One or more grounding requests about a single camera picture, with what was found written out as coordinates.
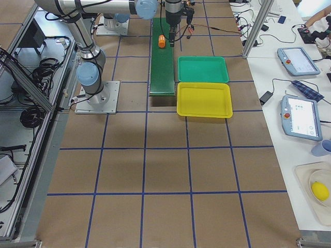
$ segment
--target yellow lemon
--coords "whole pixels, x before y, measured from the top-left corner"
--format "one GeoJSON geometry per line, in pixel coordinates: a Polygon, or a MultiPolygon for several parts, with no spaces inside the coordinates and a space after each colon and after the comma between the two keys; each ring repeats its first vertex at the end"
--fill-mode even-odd
{"type": "Polygon", "coordinates": [[[326,200],[329,198],[329,190],[321,182],[314,182],[311,185],[311,190],[313,194],[316,196],[316,198],[319,200],[326,200]]]}

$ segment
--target orange cylinder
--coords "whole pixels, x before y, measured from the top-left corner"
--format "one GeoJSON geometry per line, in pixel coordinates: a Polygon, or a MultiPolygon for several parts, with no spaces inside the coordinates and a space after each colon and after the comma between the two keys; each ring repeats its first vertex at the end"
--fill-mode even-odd
{"type": "Polygon", "coordinates": [[[164,35],[159,36],[159,48],[165,48],[166,47],[166,38],[164,35]]]}

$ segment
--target blue cup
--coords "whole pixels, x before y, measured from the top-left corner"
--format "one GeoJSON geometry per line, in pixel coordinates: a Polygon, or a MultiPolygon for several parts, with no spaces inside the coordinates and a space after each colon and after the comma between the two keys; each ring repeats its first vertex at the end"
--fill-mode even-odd
{"type": "Polygon", "coordinates": [[[311,150],[311,153],[316,156],[325,156],[331,154],[331,140],[323,140],[314,146],[311,150]]]}

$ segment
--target green mat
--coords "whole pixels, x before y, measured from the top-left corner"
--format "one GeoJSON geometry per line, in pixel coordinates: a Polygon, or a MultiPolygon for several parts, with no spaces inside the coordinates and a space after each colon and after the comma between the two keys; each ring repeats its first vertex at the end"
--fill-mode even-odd
{"type": "MultiPolygon", "coordinates": [[[[169,25],[166,19],[162,18],[162,27],[164,34],[167,35],[169,25]]],[[[150,96],[174,96],[174,61],[173,49],[166,41],[165,48],[159,48],[159,36],[162,34],[160,19],[153,18],[153,36],[152,36],[152,59],[151,59],[151,81],[149,83],[150,96]]]]}

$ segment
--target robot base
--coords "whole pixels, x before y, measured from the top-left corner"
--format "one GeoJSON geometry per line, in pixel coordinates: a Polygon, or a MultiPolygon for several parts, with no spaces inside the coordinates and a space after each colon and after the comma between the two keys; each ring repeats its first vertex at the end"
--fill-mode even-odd
{"type": "MultiPolygon", "coordinates": [[[[103,24],[104,17],[100,17],[99,24],[103,24]]],[[[105,29],[104,26],[98,26],[96,35],[97,36],[127,36],[128,35],[128,28],[129,28],[129,20],[125,23],[122,23],[116,30],[108,30],[105,29]]]]}
{"type": "MultiPolygon", "coordinates": [[[[119,81],[106,81],[104,82],[106,90],[109,91],[110,97],[105,104],[94,104],[91,105],[87,101],[77,103],[75,113],[76,114],[116,114],[118,92],[119,92],[119,81]]],[[[85,94],[83,87],[81,88],[80,94],[85,94]]]]}

